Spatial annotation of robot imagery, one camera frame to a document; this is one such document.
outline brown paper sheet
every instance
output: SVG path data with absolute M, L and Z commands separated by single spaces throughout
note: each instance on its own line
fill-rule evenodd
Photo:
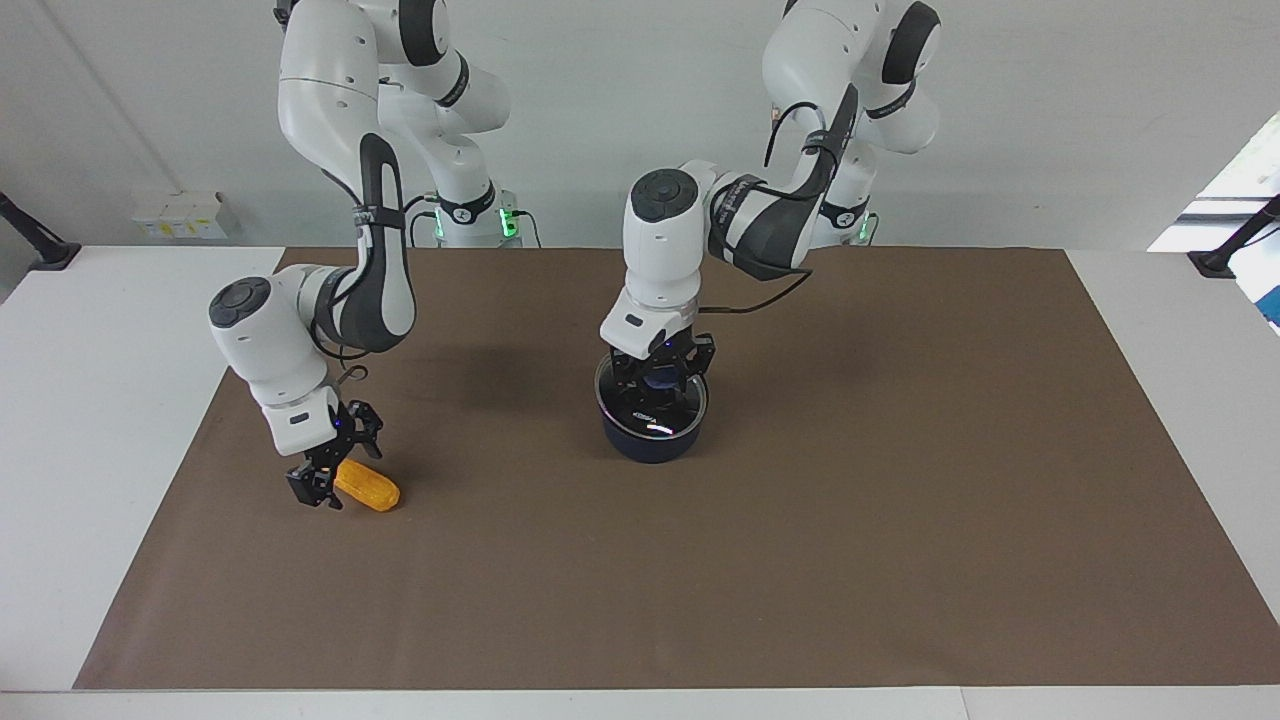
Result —
M 417 327 L 344 391 L 402 506 L 298 505 L 228 375 L 77 687 L 1280 683 L 1280 628 L 1064 254 L 812 265 L 699 322 L 703 437 L 641 466 L 591 393 L 621 254 L 413 252 Z M 708 304 L 777 290 L 704 272 Z

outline black mount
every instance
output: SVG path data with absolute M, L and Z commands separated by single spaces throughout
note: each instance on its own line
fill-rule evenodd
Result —
M 301 0 L 276 0 L 275 8 L 271 8 L 271 15 L 275 17 L 275 22 L 280 23 L 280 29 L 285 29 L 289 26 L 289 15 L 293 14 L 293 6 Z
M 36 252 L 40 252 L 40 260 L 31 264 L 32 270 L 67 269 L 67 265 L 72 264 L 72 259 L 81 250 L 78 242 L 67 242 L 58 237 L 58 233 L 14 205 L 13 200 L 9 200 L 9 196 L 3 192 L 0 192 L 0 218 L 9 220 L 18 234 L 31 243 Z
M 634 384 L 645 393 L 671 387 L 685 392 L 689 378 L 707 374 L 716 356 L 716 341 L 710 333 L 695 336 L 692 328 L 685 328 L 659 345 L 646 360 L 637 360 L 614 347 L 609 348 L 609 356 L 618 384 Z
M 330 415 L 338 437 L 306 451 L 306 462 L 289 470 L 284 477 L 289 480 L 298 502 L 319 507 L 328 500 L 329 507 L 342 510 L 342 501 L 333 492 L 338 465 L 357 445 L 364 446 L 365 452 L 375 460 L 383 456 L 383 451 L 378 447 L 378 430 L 383 429 L 383 419 L 371 405 L 360 400 L 353 400 L 346 406 L 339 404 L 338 411 Z
M 1187 256 L 1190 258 L 1192 264 L 1206 278 L 1234 281 L 1235 273 L 1229 266 L 1231 255 L 1235 255 L 1238 250 L 1248 245 L 1251 240 L 1276 220 L 1280 220 L 1280 195 L 1272 197 L 1217 250 L 1196 250 L 1188 252 Z

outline black button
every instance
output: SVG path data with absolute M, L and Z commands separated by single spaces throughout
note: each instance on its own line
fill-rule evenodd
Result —
M 228 286 L 219 301 L 224 307 L 239 307 L 248 302 L 250 297 L 253 297 L 253 287 L 241 281 Z
M 239 320 L 239 314 L 229 307 L 212 306 L 209 309 L 209 322 L 219 328 L 229 328 Z

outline white wall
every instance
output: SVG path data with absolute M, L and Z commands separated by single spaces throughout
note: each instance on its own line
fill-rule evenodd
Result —
M 132 242 L 131 192 L 164 184 L 33 32 L 23 6 L 38 1 L 180 183 L 227 195 L 250 242 L 348 242 L 343 197 L 276 128 L 266 0 L 0 3 L 0 187 L 31 213 L 82 242 Z M 622 199 L 654 167 L 759 168 L 759 58 L 782 5 L 451 4 L 456 45 L 512 88 L 509 126 L 479 141 L 549 245 L 616 245 Z M 882 163 L 879 242 L 1146 249 L 1277 109 L 1258 92 L 1280 65 L 1275 0 L 934 5 L 946 35 L 923 86 L 945 124 L 922 156 Z

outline yellow object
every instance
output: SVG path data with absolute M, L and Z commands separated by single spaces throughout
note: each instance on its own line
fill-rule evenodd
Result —
M 399 502 L 399 488 L 390 479 L 355 460 L 338 465 L 338 478 L 333 482 L 342 492 L 379 512 L 387 512 Z

